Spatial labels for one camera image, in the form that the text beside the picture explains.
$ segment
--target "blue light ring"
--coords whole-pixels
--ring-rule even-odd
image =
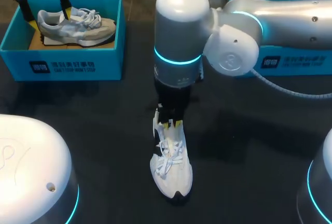
[[[72,214],[70,215],[68,221],[65,223],[65,224],[69,224],[69,222],[72,220],[75,212],[76,212],[76,208],[77,208],[77,205],[78,205],[78,199],[79,199],[79,186],[77,185],[77,199],[76,199],[76,203],[75,203],[75,207],[72,211]]]
[[[170,63],[170,64],[174,64],[174,65],[188,65],[188,64],[194,63],[195,61],[199,60],[199,59],[201,58],[201,56],[202,56],[202,55],[200,54],[198,57],[196,57],[195,59],[190,60],[190,61],[186,61],[186,62],[175,62],[175,61],[168,60],[168,59],[162,57],[162,56],[158,53],[158,51],[156,50],[156,47],[155,47],[155,53],[156,53],[157,57],[160,58],[161,60],[163,60],[164,62],[167,62],[167,63]]]
[[[311,165],[312,165],[313,161],[311,162],[310,166],[309,166],[309,169],[308,169],[308,175],[307,175],[307,186],[308,186],[308,192],[309,192],[309,195],[310,195],[310,198],[311,198],[311,201],[313,203],[313,205],[316,207],[317,211],[319,212],[319,214],[327,221],[328,224],[332,224],[332,222],[323,214],[323,212],[320,210],[320,208],[318,207],[318,205],[316,204],[313,196],[312,196],[312,193],[311,193],[311,190],[310,190],[310,185],[309,185],[309,173],[310,173],[310,168],[311,168]]]
[[[243,14],[243,15],[246,15],[246,16],[251,17],[252,19],[254,19],[254,20],[259,24],[259,26],[260,26],[260,28],[261,28],[261,34],[262,34],[262,35],[264,34],[264,28],[263,28],[263,25],[262,25],[262,23],[258,20],[257,17],[255,17],[254,15],[252,15],[252,14],[250,14],[250,13],[248,13],[248,12],[245,12],[245,11],[234,11],[233,13],[235,13],[235,14]]]

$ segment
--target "new balance sneaker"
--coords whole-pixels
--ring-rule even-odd
[[[169,199],[178,201],[188,195],[192,185],[183,123],[180,121],[175,126],[170,120],[165,127],[158,122],[158,115],[157,109],[153,119],[155,148],[150,169],[159,190]]]
[[[69,20],[65,19],[62,11],[39,11],[38,27],[46,46],[79,44],[93,47],[113,41],[116,31],[113,20],[102,18],[95,10],[74,7]]]

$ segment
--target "blue box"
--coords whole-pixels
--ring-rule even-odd
[[[332,50],[261,46],[254,69],[263,76],[331,75]],[[249,76],[253,75],[251,73],[244,75],[244,77]]]
[[[29,50],[35,30],[23,19],[18,7],[0,46],[0,55],[16,81],[121,79],[126,37],[122,0],[70,1],[75,8],[94,9],[103,18],[116,21],[114,47]],[[61,11],[60,0],[28,2],[35,19],[40,10]]]

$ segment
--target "shoelace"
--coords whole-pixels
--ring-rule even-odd
[[[158,167],[156,168],[156,172],[159,176],[166,175],[167,172],[170,170],[172,165],[182,163],[182,141],[180,142],[173,142],[173,155],[168,156],[170,154],[170,148],[168,146],[167,140],[163,139],[159,142],[160,151],[162,157],[158,159]]]
[[[91,28],[94,27],[99,27],[100,23],[102,21],[101,16],[98,14],[99,12],[95,12],[95,10],[89,10],[89,9],[85,9],[85,8],[80,8],[78,9],[78,11],[81,11],[80,13],[82,13],[82,21],[76,22],[77,24],[84,24],[84,25],[88,25]]]

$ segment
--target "black tabletop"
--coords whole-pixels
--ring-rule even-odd
[[[0,26],[3,35],[7,25]],[[79,223],[296,223],[296,192],[332,127],[332,100],[275,91],[204,65],[184,125],[193,168],[189,202],[161,197],[150,174],[152,22],[128,22],[123,80],[14,82],[0,61],[0,111],[41,120],[67,142],[78,176]],[[305,93],[330,76],[270,77]]]

